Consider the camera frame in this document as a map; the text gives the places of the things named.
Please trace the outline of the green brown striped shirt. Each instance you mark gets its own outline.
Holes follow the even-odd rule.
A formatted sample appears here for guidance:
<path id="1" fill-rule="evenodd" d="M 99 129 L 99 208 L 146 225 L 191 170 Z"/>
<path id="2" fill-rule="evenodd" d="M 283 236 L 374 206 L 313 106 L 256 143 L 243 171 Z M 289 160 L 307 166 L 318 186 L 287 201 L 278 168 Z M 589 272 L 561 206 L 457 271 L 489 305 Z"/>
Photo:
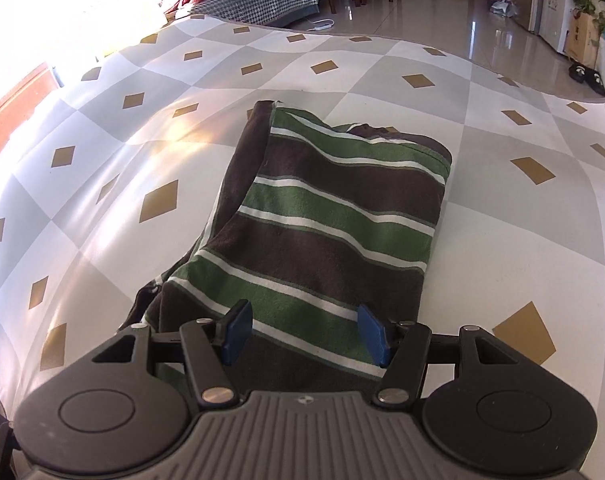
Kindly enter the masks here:
<path id="1" fill-rule="evenodd" d="M 246 300 L 236 388 L 371 394 L 382 371 L 357 311 L 417 318 L 451 165 L 428 136 L 259 101 L 202 234 L 139 290 L 127 323 L 171 333 Z"/>

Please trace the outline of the checkered diamond pattern tablecloth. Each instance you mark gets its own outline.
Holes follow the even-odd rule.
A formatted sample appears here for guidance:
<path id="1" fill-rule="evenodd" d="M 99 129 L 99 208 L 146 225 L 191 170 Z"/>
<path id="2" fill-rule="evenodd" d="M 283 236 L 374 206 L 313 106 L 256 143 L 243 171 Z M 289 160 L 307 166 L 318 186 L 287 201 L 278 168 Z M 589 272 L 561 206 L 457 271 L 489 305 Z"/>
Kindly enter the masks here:
<path id="1" fill-rule="evenodd" d="M 605 479 L 605 102 L 367 36 L 191 18 L 79 70 L 0 151 L 0 412 L 116 332 L 202 232 L 260 100 L 453 157 L 421 320 L 491 330 L 581 391 Z"/>

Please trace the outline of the black slippers pair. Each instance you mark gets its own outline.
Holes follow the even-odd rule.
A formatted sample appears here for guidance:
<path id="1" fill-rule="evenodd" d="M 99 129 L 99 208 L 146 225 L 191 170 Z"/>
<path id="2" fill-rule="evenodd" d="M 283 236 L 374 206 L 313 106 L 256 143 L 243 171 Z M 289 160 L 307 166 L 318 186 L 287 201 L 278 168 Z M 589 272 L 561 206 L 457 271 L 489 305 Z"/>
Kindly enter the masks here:
<path id="1" fill-rule="evenodd" d="M 598 93 L 599 96 L 605 97 L 605 87 L 603 84 L 602 77 L 599 72 L 584 66 L 580 63 L 573 63 L 569 66 L 568 75 L 579 82 L 580 84 L 587 84 L 591 90 Z"/>

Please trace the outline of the checkered fabric sofa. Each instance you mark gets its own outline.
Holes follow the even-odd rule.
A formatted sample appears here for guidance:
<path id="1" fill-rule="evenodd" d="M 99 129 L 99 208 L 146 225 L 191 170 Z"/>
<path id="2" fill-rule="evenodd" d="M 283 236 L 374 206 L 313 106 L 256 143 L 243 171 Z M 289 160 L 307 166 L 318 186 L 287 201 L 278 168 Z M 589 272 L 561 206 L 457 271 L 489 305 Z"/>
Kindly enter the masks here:
<path id="1" fill-rule="evenodd" d="M 204 0 L 181 10 L 220 20 L 285 27 L 319 13 L 320 0 Z"/>

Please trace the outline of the plastic bag on floor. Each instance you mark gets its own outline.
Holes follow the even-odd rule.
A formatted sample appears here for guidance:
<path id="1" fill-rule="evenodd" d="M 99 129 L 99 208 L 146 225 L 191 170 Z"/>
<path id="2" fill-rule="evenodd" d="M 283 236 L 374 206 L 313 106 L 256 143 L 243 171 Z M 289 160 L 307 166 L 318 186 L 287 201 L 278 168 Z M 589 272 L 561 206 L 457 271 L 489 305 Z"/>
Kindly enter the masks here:
<path id="1" fill-rule="evenodd" d="M 488 0 L 488 9 L 490 13 L 501 16 L 501 18 L 511 18 L 519 13 L 512 0 Z"/>

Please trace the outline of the brown cardboard box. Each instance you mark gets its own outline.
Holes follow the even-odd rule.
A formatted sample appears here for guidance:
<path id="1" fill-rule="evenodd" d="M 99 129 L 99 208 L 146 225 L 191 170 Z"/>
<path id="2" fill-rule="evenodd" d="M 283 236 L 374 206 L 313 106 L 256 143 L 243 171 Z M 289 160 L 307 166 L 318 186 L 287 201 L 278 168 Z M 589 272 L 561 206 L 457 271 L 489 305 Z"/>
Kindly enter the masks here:
<path id="1" fill-rule="evenodd" d="M 569 22 L 566 54 L 593 70 L 597 67 L 600 34 L 597 20 L 587 13 L 573 14 Z"/>

